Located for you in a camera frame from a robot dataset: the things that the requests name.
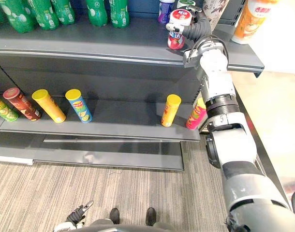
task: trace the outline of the bottle cap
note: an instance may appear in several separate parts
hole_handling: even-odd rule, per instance
[[[192,0],[178,0],[177,2],[177,8],[181,8],[182,6],[195,6],[196,2],[192,1]]]
[[[199,98],[197,100],[197,106],[199,106],[200,108],[206,109],[206,104],[204,103],[203,98]]]
[[[179,106],[182,102],[182,99],[176,94],[170,94],[167,97],[167,102],[169,105]]]
[[[35,101],[40,101],[46,98],[49,95],[49,92],[46,89],[39,89],[32,94],[32,98]]]
[[[182,26],[189,26],[191,24],[192,14],[184,9],[177,9],[170,14],[170,23],[177,23]]]
[[[65,96],[68,100],[74,101],[78,99],[79,97],[81,97],[81,92],[80,90],[74,88],[74,89],[68,90]]]
[[[20,94],[20,89],[15,87],[15,88],[7,89],[3,93],[3,97],[5,99],[13,99],[13,98],[16,98],[19,94]]]

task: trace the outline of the red chip can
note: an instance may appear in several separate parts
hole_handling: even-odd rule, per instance
[[[207,114],[206,105],[202,98],[199,98],[190,117],[186,122],[186,127],[190,130],[196,129],[201,124]]]
[[[19,88],[6,90],[3,93],[3,97],[30,121],[36,121],[41,117],[40,112],[31,105]]]

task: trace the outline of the snack canister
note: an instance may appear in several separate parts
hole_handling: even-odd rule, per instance
[[[190,117],[186,122],[186,127],[190,130],[196,129],[207,115],[206,105],[202,98],[199,98]]]
[[[18,115],[11,110],[2,100],[0,100],[0,117],[4,118],[8,122],[14,122],[17,120]]]
[[[36,121],[41,118],[41,114],[26,99],[19,88],[10,88],[3,93],[3,97],[7,99],[16,109],[18,109],[30,121]]]
[[[183,26],[189,26],[192,21],[192,14],[184,9],[177,9],[171,12],[170,23],[176,23]],[[184,46],[185,37],[176,32],[169,32],[168,47],[173,50],[179,50]]]
[[[195,6],[196,5],[196,2],[194,2],[192,0],[178,0],[178,2],[177,2],[177,9],[178,8],[181,8],[183,6],[189,6],[189,5]]]
[[[175,0],[159,0],[159,23],[169,23],[170,13],[174,4]]]
[[[165,106],[165,110],[162,115],[162,125],[164,127],[170,127],[172,125],[173,119],[176,116],[178,107],[180,106],[182,100],[176,94],[170,94],[167,97],[167,102]]]
[[[82,122],[87,123],[92,120],[89,109],[78,89],[68,90],[65,96]]]
[[[65,121],[66,115],[61,111],[46,89],[35,91],[32,94],[32,98],[44,109],[54,122],[61,123]]]

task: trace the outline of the shelf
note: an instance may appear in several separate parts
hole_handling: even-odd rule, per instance
[[[218,25],[214,32],[227,43],[230,70],[262,71],[264,65],[249,45],[230,41],[233,26]],[[165,26],[155,19],[132,18],[127,28],[115,29],[111,24],[95,27],[81,15],[75,24],[54,31],[37,28],[19,34],[4,24],[0,28],[0,54],[182,66],[182,52],[168,49],[167,37]]]
[[[164,103],[86,100],[93,120],[82,123],[65,98],[55,100],[66,114],[66,121],[56,124],[46,113],[34,122],[20,116],[15,122],[4,121],[0,131],[178,141],[200,139],[198,130],[185,127],[191,104],[182,104],[173,125],[166,128],[160,124]]]
[[[180,143],[48,143],[70,136],[0,132],[0,161],[34,161],[184,170]]]

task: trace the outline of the shoe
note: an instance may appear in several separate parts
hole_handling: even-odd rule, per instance
[[[119,210],[114,208],[110,212],[110,219],[113,221],[113,224],[119,224]]]
[[[154,208],[150,207],[147,209],[147,216],[146,216],[146,225],[153,226],[156,222],[156,211]]]

